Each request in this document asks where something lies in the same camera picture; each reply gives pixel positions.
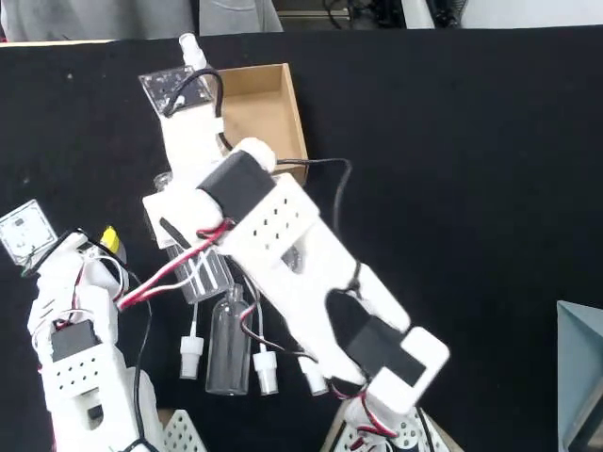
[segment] black table surface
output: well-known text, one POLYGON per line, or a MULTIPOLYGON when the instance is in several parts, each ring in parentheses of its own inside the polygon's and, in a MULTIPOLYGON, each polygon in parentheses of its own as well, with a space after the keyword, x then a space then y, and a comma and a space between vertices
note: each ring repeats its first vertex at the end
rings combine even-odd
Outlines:
MULTIPOLYGON (((289 62, 310 156, 355 166, 343 239, 451 359, 422 404, 469 451, 556 445, 556 300, 600 303, 603 28, 331 32, 203 39, 218 68, 289 62)), ((180 64, 176 40, 0 49, 0 212, 36 198, 61 232, 121 233, 148 277, 166 261, 140 197, 166 169, 137 79, 180 64)), ((312 169, 330 218, 340 169, 312 169)), ((48 450, 25 329, 35 281, 0 255, 0 443, 48 450)), ((318 450, 338 406, 279 361, 281 393, 242 398, 180 381, 190 308, 154 301, 144 368, 160 407, 186 408, 210 450, 318 450)), ((208 338, 211 306, 204 306, 208 338)), ((131 363, 146 310, 121 317, 131 363)), ((286 342, 267 313, 267 335, 286 342)))

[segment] cardboard box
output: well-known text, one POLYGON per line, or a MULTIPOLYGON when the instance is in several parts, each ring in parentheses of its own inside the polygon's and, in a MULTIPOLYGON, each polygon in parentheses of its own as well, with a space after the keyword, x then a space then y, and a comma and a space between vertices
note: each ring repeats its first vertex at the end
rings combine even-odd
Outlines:
MULTIPOLYGON (((307 159, 302 123, 288 64, 220 71, 224 81, 225 134, 235 145, 244 137, 266 141, 277 158, 307 159)), ((281 166, 305 182, 306 167, 281 166)))

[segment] white pump cap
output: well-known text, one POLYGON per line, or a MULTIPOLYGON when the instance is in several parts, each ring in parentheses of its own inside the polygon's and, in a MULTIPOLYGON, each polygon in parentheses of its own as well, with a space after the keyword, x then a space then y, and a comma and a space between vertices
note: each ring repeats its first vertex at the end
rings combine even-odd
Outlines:
POLYGON ((207 58, 204 51, 197 43, 197 38, 192 33, 185 33, 178 40, 182 48, 182 58, 187 66, 191 66, 195 71, 199 71, 207 66, 207 58))
POLYGON ((182 336, 182 339, 180 340, 180 354, 182 355, 182 361, 180 363, 181 379, 197 379, 199 358, 203 353, 203 337, 182 336))
POLYGON ((260 380, 262 396, 269 396, 279 392, 276 381, 276 353, 273 351, 260 351, 253 355, 253 367, 260 380))
POLYGON ((322 396, 328 393, 327 382, 322 377, 318 365, 305 356, 300 356, 298 361, 300 362, 301 371, 305 375, 305 379, 308 380, 312 396, 322 396))

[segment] clear glass bottle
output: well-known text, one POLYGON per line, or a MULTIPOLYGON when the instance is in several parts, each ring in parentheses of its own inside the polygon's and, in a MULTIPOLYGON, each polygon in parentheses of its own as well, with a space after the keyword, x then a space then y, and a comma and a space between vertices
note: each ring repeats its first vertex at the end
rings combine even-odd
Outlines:
MULTIPOLYGON (((153 179, 153 182, 157 191, 163 191, 171 182, 171 172, 158 174, 153 179)), ((166 252, 171 260, 180 255, 183 249, 178 245, 172 245, 166 248, 166 252)), ((181 266, 178 266, 174 270, 174 273, 178 282, 187 279, 192 273, 197 273, 190 282, 181 288, 188 304, 210 299, 226 292, 233 286, 233 276, 230 269, 224 261, 223 256, 217 254, 213 248, 201 253, 197 257, 188 259, 181 266), (204 264, 197 271, 200 259, 204 260, 204 264)))
POLYGON ((239 284, 214 307, 205 390, 221 396, 244 396, 249 389, 250 338, 240 328, 249 305, 239 284))

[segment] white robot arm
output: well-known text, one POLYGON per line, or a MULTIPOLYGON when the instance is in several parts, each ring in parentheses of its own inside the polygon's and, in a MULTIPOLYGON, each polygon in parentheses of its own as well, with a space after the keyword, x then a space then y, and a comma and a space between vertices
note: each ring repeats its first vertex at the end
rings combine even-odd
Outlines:
POLYGON ((275 162, 265 143, 246 138, 211 163, 211 172, 202 171, 198 188, 188 194, 175 188, 145 198, 155 234, 163 234, 159 220, 167 218, 194 248, 202 242, 198 230, 231 220, 232 229, 217 241, 220 252, 236 260, 303 350, 316 358, 316 364, 301 358, 304 373, 366 384, 347 420, 370 424, 364 402, 369 413, 394 428, 446 362, 448 348, 424 329, 410 328, 396 299, 350 255, 293 177, 272 175, 275 162), (292 248, 301 256, 296 268, 282 259, 292 248), (349 294, 348 301, 360 302, 370 315, 346 351, 335 340, 326 309, 334 291, 349 294))
POLYGON ((203 52, 193 37, 181 38, 181 44, 189 67, 140 78, 160 119, 173 177, 168 189, 143 199, 159 247, 173 243, 160 225, 162 218, 192 249, 200 244, 199 230, 231 222, 216 244, 279 311, 304 352, 315 358, 300 358, 313 393, 326 392, 324 380, 359 385, 361 396, 350 403, 346 421, 364 433, 391 436, 447 361, 448 348, 428 331, 411 328, 398 301, 370 267, 350 255, 291 175, 274 174, 276 157, 268 145, 246 138, 225 151, 220 77, 210 74, 219 82, 214 109, 204 95, 203 52), (177 71, 184 72, 175 83, 175 103, 175 96, 168 101, 160 92, 173 92, 170 78, 177 71), (177 103, 177 110, 169 109, 177 103), (192 118, 204 118, 195 123, 194 132, 192 118), (297 266, 284 262, 291 250, 301 257, 297 266), (345 350, 335 339, 326 307, 334 294, 341 302, 359 302, 368 314, 368 322, 345 350))
POLYGON ((69 234, 45 259, 27 324, 41 364, 55 450, 164 450, 155 391, 143 371, 139 412, 150 445, 136 445, 135 369, 126 369, 116 348, 114 300, 127 289, 127 273, 99 249, 82 250, 87 242, 83 234, 69 234), (103 261, 114 263, 119 282, 103 261))

